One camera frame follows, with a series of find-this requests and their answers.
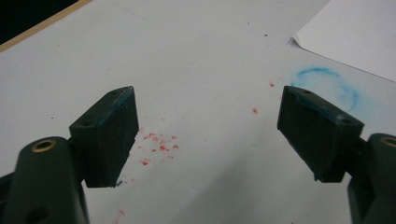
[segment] white surface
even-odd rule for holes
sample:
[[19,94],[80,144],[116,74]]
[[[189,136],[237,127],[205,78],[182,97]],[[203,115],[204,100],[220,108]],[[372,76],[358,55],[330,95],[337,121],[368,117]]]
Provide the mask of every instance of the white surface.
[[396,1],[331,0],[293,37],[301,48],[396,81]]
[[[0,175],[25,145],[69,137],[106,92],[133,85],[144,130],[120,177],[127,183],[85,190],[92,223],[350,223],[348,178],[314,182],[276,129],[293,83],[362,120],[364,138],[396,134],[395,83],[290,43],[324,4],[89,3],[0,54]],[[169,152],[144,139],[151,132]]]

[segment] paper sheet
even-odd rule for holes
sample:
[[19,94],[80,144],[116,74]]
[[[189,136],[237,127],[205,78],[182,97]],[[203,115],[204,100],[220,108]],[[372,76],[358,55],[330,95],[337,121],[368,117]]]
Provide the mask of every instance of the paper sheet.
[[396,1],[331,0],[293,38],[301,48],[396,81]]

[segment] white paper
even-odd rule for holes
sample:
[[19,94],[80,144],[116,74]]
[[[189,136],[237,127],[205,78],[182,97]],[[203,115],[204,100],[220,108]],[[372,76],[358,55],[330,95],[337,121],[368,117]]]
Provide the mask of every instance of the white paper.
[[396,81],[394,0],[331,0],[293,38],[303,49]]

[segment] blue ink mark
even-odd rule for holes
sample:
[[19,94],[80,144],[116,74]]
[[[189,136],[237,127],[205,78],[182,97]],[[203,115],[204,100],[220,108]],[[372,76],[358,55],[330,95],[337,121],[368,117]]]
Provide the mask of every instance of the blue ink mark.
[[314,67],[299,72],[291,86],[313,91],[345,111],[356,108],[360,96],[342,77],[325,67]]

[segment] white table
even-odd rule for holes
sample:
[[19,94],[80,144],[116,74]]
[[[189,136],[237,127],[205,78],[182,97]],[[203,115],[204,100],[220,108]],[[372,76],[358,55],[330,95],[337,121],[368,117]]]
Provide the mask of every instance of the white table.
[[106,92],[132,85],[144,129],[124,182],[85,190],[92,223],[350,223],[348,176],[315,182],[276,129],[294,83],[364,122],[364,139],[396,135],[395,83],[290,41],[325,3],[90,2],[0,53],[0,175],[24,146],[68,138]]

